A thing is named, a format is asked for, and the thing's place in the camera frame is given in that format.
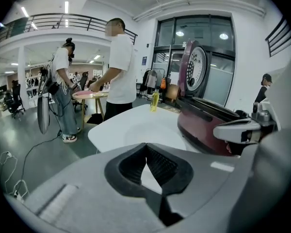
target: metal railing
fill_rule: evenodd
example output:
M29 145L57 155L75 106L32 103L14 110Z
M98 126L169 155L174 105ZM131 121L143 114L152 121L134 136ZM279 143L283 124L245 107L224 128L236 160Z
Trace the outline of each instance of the metal railing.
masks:
M274 30L266 37L270 57L291 45L291 28L282 18Z
M105 32L107 21L77 14L48 13L23 17L0 28L0 42L22 33L46 29L76 29L93 32ZM125 30L135 44L137 34Z

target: wooden table leg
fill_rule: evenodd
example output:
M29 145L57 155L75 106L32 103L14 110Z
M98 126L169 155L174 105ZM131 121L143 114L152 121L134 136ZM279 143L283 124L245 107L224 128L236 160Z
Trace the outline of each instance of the wooden table leg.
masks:
M100 113L102 115L102 119L104 119L105 118L105 115L103 114L103 111L102 111L102 106L101 106L100 99L97 99L97 100L98 100L98 104L99 104Z
M95 99L96 114L98 113L97 99Z
M82 129L84 129L85 99L82 99Z

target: concrete floor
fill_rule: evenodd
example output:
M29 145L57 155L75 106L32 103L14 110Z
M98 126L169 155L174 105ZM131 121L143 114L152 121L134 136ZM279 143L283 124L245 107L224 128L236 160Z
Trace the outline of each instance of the concrete floor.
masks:
M95 110L95 101L86 101L88 108L86 114L92 114ZM102 108L105 110L106 98L101 99ZM143 104L150 104L145 99L137 99L133 107ZM81 108L77 107L77 121L81 125ZM29 192L33 191L44 181L61 171L63 168L74 161L84 158L88 155L96 154L96 147L87 137L92 125L86 124L84 130L78 134L78 140L75 143L65 144L62 136L52 142L46 142L35 147L28 155L25 165L24 177ZM19 114L16 119L11 115L0 118L0 155L9 151L18 159L18 163L6 187L8 192L12 192L14 185L21 178L24 158L32 146L53 139L59 130L58 123L53 114L50 115L50 126L45 135L42 135L38 128L36 107L26 110L24 115ZM4 182L8 179L15 166L15 159L8 159L6 164L0 164L1 179L0 184L5 192Z

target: dish soap bottle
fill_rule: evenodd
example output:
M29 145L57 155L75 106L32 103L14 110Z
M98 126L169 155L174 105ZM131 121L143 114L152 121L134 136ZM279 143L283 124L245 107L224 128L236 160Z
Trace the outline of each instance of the dish soap bottle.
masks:
M157 104L159 103L159 98L160 98L159 90L155 89L155 92L152 95L152 102L151 102L151 105L150 105L150 111L153 111L153 112L156 111Z

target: round table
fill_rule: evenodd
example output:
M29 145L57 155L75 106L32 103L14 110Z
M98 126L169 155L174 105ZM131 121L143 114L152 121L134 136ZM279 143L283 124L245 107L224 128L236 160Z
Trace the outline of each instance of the round table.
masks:
M85 100L86 99L95 99L96 113L98 113L98 106L99 106L99 109L100 109L100 112L101 112L101 115L102 115L102 119L103 119L104 118L104 114L103 114L103 111L102 111L100 98L105 98L107 96L108 96L107 92L97 92L97 93L86 94L86 95L76 95L76 94L72 95L72 97L75 100L82 100L82 129L84 129Z

